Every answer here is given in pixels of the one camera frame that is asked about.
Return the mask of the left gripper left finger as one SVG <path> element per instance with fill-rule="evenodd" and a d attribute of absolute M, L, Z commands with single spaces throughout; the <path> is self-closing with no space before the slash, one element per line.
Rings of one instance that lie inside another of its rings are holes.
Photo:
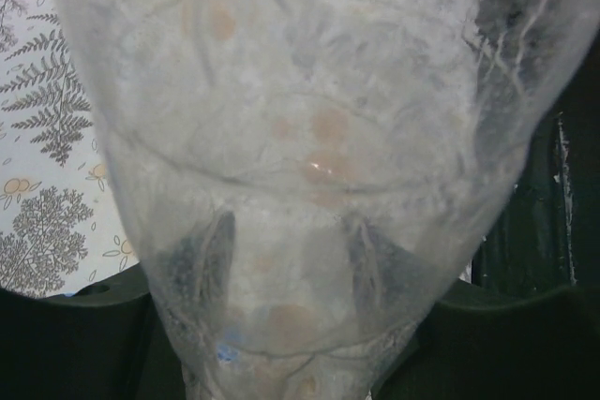
<path fill-rule="evenodd" d="M 183 399 L 181 365 L 135 265 L 71 296 L 1 291 L 4 399 Z"/>

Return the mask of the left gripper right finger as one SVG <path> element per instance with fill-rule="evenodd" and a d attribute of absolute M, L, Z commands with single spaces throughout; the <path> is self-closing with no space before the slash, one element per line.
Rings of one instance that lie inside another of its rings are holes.
<path fill-rule="evenodd" d="M 418 327 L 376 399 L 596 399 L 599 289 L 528 299 L 454 285 Z"/>

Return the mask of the clear bottle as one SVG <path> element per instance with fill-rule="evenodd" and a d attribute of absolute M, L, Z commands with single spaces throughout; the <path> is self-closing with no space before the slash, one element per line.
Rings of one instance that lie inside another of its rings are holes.
<path fill-rule="evenodd" d="M 599 0 L 54 0 L 189 399 L 362 399 L 458 278 Z"/>

